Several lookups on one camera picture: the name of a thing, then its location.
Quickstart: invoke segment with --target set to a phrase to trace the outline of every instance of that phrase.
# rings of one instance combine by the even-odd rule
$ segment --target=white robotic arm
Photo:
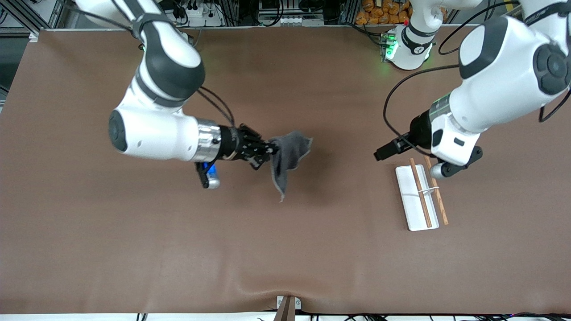
[[[387,32],[395,36],[395,41],[386,59],[404,70],[417,69],[428,58],[432,40],[442,26],[440,8],[471,9],[480,2],[482,0],[411,0],[413,13],[409,24]]]
[[[413,119],[410,132],[378,149],[377,160],[412,148],[409,141],[440,160],[433,176],[451,176],[481,158],[481,133],[542,108],[568,88],[570,3],[521,4],[526,23],[497,17],[470,32],[459,50],[462,85]]]
[[[204,82],[198,52],[174,28],[154,0],[112,0],[132,23],[145,52],[131,84],[109,119],[109,137],[129,156],[196,163],[205,188],[217,188],[218,159],[242,159],[258,169],[278,151],[241,125],[227,127],[185,115],[182,107]]]

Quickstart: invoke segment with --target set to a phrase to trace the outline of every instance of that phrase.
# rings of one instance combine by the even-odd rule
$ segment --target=white plate
[[[420,185],[423,190],[426,190],[429,187],[426,174],[424,173],[424,166],[416,165],[416,171],[419,173]],[[432,227],[428,227],[426,224],[412,168],[410,166],[400,166],[395,169],[395,172],[396,179],[399,181],[400,196],[403,199],[404,214],[407,216],[408,229],[411,231],[422,231],[438,228],[438,218],[436,217],[434,202],[429,192],[424,193],[424,199],[427,203]]]

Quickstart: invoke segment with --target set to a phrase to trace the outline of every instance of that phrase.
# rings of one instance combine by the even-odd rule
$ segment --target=brown table surface
[[[220,162],[211,191],[191,163],[115,152],[107,120],[137,45],[125,32],[28,45],[0,115],[0,312],[252,311],[283,294],[321,313],[571,312],[568,108],[482,135],[484,158],[441,181],[450,225],[409,232],[394,170],[422,157],[373,157],[409,72],[362,34],[203,32],[205,85],[238,122],[315,138],[283,203],[268,165]],[[425,67],[456,62],[434,51]],[[406,131],[459,84],[457,70],[415,77],[389,117]],[[200,97],[184,110],[224,123]]]

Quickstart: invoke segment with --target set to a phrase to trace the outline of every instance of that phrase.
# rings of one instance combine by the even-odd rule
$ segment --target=gray cloth
[[[299,161],[309,154],[313,138],[307,138],[299,130],[295,130],[284,136],[272,137],[269,142],[280,148],[271,156],[271,160],[272,180],[282,196],[281,203],[286,196],[287,172],[296,169]]]

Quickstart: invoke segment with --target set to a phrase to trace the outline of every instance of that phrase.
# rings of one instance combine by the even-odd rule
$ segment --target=wooden chopstick
[[[416,189],[419,191],[420,204],[422,205],[424,212],[424,220],[427,223],[427,227],[430,228],[432,227],[432,222],[430,221],[430,216],[428,215],[427,201],[424,199],[424,192],[422,192],[423,187],[420,184],[419,173],[416,171],[415,159],[411,158],[408,161],[411,163],[412,175],[415,177]]]
[[[432,168],[432,164],[430,162],[430,157],[424,155],[424,162],[427,164],[428,172],[430,173],[430,169]],[[430,176],[432,186],[436,187],[438,184],[436,183],[436,178]],[[438,201],[438,208],[440,209],[440,214],[442,215],[442,221],[444,221],[444,225],[448,225],[448,217],[446,216],[446,211],[444,210],[444,203],[442,202],[442,196],[440,195],[440,188],[436,189],[436,200]]]

